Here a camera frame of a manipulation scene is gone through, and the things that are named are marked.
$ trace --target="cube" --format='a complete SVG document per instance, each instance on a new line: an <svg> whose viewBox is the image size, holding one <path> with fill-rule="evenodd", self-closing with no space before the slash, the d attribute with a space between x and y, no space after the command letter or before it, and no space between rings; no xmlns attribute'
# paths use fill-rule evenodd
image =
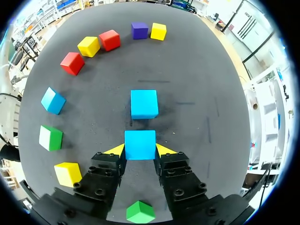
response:
<svg viewBox="0 0 300 225"><path fill-rule="evenodd" d="M132 38L147 39L148 37L148 25L144 22L132 22L131 23L131 34Z"/></svg>
<svg viewBox="0 0 300 225"><path fill-rule="evenodd" d="M43 107L48 112L56 115L60 113L65 102L65 98L50 87L47 89L41 101Z"/></svg>
<svg viewBox="0 0 300 225"><path fill-rule="evenodd" d="M56 128L41 125L38 142L48 151L56 151L61 149L62 134Z"/></svg>
<svg viewBox="0 0 300 225"><path fill-rule="evenodd" d="M125 155L127 160L155 158L155 130L126 130Z"/></svg>
<svg viewBox="0 0 300 225"><path fill-rule="evenodd" d="M112 49L120 47L120 35L114 30L109 30L99 35L102 45L108 52Z"/></svg>
<svg viewBox="0 0 300 225"><path fill-rule="evenodd" d="M153 23L150 38L163 41L167 33L167 26L159 23Z"/></svg>
<svg viewBox="0 0 300 225"><path fill-rule="evenodd" d="M67 73L76 76L84 66L84 60L79 53L69 52L60 65Z"/></svg>
<svg viewBox="0 0 300 225"><path fill-rule="evenodd" d="M135 224L146 224L155 219L152 206L137 201L126 210L126 219Z"/></svg>
<svg viewBox="0 0 300 225"><path fill-rule="evenodd" d="M131 91L131 118L153 119L158 115L158 97L156 90Z"/></svg>
<svg viewBox="0 0 300 225"><path fill-rule="evenodd" d="M54 166L60 185L72 188L82 179L78 163L61 163Z"/></svg>
<svg viewBox="0 0 300 225"><path fill-rule="evenodd" d="M100 43L97 37L85 37L77 47L81 55L92 58L99 51Z"/></svg>

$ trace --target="green and white cube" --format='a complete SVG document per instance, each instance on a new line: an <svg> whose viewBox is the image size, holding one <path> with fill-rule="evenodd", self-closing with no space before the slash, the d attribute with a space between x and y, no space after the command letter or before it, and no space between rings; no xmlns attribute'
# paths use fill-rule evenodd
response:
<svg viewBox="0 0 300 225"><path fill-rule="evenodd" d="M146 224L155 219L152 206L137 201L129 206L126 211L126 219L135 224Z"/></svg>
<svg viewBox="0 0 300 225"><path fill-rule="evenodd" d="M48 151L61 149L62 132L56 128L41 125L39 144Z"/></svg>

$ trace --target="bolt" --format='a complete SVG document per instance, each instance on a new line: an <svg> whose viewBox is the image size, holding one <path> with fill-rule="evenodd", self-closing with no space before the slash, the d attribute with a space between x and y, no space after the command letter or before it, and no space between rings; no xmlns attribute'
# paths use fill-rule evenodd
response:
<svg viewBox="0 0 300 225"><path fill-rule="evenodd" d="M186 166L186 167L184 167L184 170L185 170L185 171L191 171L192 168L191 168L190 166Z"/></svg>
<svg viewBox="0 0 300 225"><path fill-rule="evenodd" d="M168 174L173 174L173 173L175 173L175 170L174 170L174 169L169 169L169 170L167 171L167 173L168 173Z"/></svg>
<svg viewBox="0 0 300 225"><path fill-rule="evenodd" d="M108 175L108 176L111 175L112 174L112 170L111 169L105 170L105 174Z"/></svg>
<svg viewBox="0 0 300 225"><path fill-rule="evenodd" d="M98 196L104 196L105 195L105 190L103 190L103 189L97 189L95 191L95 194L98 195Z"/></svg>
<svg viewBox="0 0 300 225"><path fill-rule="evenodd" d="M64 215L68 218L74 218L76 216L76 211L72 209L66 209Z"/></svg>
<svg viewBox="0 0 300 225"><path fill-rule="evenodd" d="M223 219L218 219L216 222L215 222L215 225L225 225L225 220Z"/></svg>
<svg viewBox="0 0 300 225"><path fill-rule="evenodd" d="M182 189L180 189L180 188L176 189L176 190L173 192L173 195L176 196L176 197L178 197L178 196L183 196L183 194L184 194L184 190L182 190Z"/></svg>
<svg viewBox="0 0 300 225"><path fill-rule="evenodd" d="M74 188L80 188L80 187L81 187L81 184L80 184L80 183L74 183L74 184L73 184L73 187L74 187Z"/></svg>
<svg viewBox="0 0 300 225"><path fill-rule="evenodd" d="M59 222L57 222L57 225L68 225L68 224L64 221L59 221Z"/></svg>
<svg viewBox="0 0 300 225"><path fill-rule="evenodd" d="M205 189L205 188L206 188L206 184L205 184L205 183L200 183L200 184L198 185L198 187L199 187L200 189Z"/></svg>
<svg viewBox="0 0 300 225"><path fill-rule="evenodd" d="M89 167L89 172L93 172L93 171L95 171L96 170L96 167L94 167L94 166L90 166Z"/></svg>
<svg viewBox="0 0 300 225"><path fill-rule="evenodd" d="M207 210L207 215L215 216L217 214L217 209L215 207L209 207Z"/></svg>

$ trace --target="black table surface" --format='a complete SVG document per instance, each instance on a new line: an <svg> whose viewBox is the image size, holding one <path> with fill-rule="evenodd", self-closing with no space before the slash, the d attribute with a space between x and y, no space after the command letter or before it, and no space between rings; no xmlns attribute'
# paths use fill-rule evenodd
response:
<svg viewBox="0 0 300 225"><path fill-rule="evenodd" d="M167 26L164 41L133 40L131 22ZM84 57L78 76L60 62L86 36L115 30L121 47ZM48 113L41 99L48 87L66 98L60 115ZM157 90L159 115L130 118L130 90ZM38 143L41 125L64 132L62 149L48 152ZM124 143L125 130L156 130L157 143L183 151L207 196L239 193L250 145L246 99L227 52L197 16L149 3L117 3L72 15L48 41L29 75L19 120L19 145L28 184L38 194L59 187L54 165L77 162L84 175L91 157ZM172 219L153 161L128 161L107 219L126 222L126 208L137 200L154 207L153 222Z"/></svg>

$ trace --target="blue cube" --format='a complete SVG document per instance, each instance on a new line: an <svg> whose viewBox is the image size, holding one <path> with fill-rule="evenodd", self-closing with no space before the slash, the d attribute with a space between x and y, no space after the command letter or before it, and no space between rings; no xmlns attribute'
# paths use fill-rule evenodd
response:
<svg viewBox="0 0 300 225"><path fill-rule="evenodd" d="M54 91L52 88L48 88L44 97L42 98L43 107L51 113L58 115L64 106L66 100L59 93Z"/></svg>
<svg viewBox="0 0 300 225"><path fill-rule="evenodd" d="M147 39L148 25L144 22L132 22L131 34L133 39Z"/></svg>
<svg viewBox="0 0 300 225"><path fill-rule="evenodd" d="M156 90L131 91L131 118L153 119L158 115L158 96Z"/></svg>
<svg viewBox="0 0 300 225"><path fill-rule="evenodd" d="M125 155L127 160L154 159L155 150L155 130L125 131Z"/></svg>

